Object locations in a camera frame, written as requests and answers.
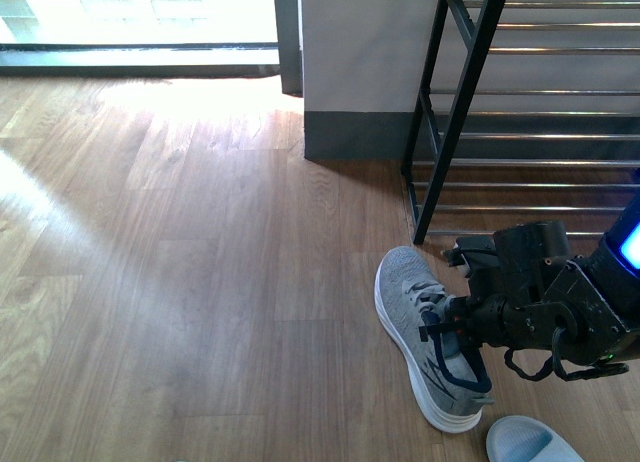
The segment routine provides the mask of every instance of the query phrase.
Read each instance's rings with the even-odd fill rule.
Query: slipper
[[[584,462],[550,427],[523,415],[498,420],[487,434],[490,462]]]

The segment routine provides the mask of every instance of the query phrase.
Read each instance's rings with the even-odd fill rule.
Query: shoe sole
[[[438,407],[435,400],[431,397],[427,384],[422,377],[422,372],[420,371],[418,363],[414,359],[409,347],[407,347],[407,344],[405,344],[402,337],[400,337],[395,326],[391,323],[391,319],[389,319],[387,311],[384,308],[384,304],[382,303],[382,296],[380,295],[380,267],[378,267],[378,272],[376,273],[375,283],[376,312],[378,313],[378,317],[380,318],[380,322],[382,322],[384,330],[387,331],[389,336],[400,348],[402,355],[404,355],[404,359],[406,360],[409,368],[411,388],[413,389],[413,394],[416,397],[416,401],[418,402],[418,406],[420,407],[422,414],[431,425],[443,432],[459,434],[473,429],[482,418],[482,409],[474,415],[452,415]]]

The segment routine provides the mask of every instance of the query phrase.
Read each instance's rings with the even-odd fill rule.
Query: glass door
[[[274,0],[0,0],[0,44],[276,44]]]

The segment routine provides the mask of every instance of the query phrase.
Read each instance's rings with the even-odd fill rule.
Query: robotic arm
[[[528,380],[564,380],[628,371],[640,358],[640,196],[587,258],[570,255],[561,222],[535,222],[489,237],[461,237],[446,251],[469,280],[470,295],[451,301],[445,320],[423,338],[455,331],[460,349],[508,347],[505,363]],[[549,350],[540,372],[513,362],[522,349]],[[562,360],[586,370],[567,373]]]

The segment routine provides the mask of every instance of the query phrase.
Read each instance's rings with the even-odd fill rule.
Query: gray sneaker
[[[480,421],[491,382],[479,352],[461,353],[454,333],[420,339],[419,327],[444,320],[452,296],[410,247],[384,257],[375,284],[376,311],[409,366],[409,378],[425,418],[444,432],[460,433]]]

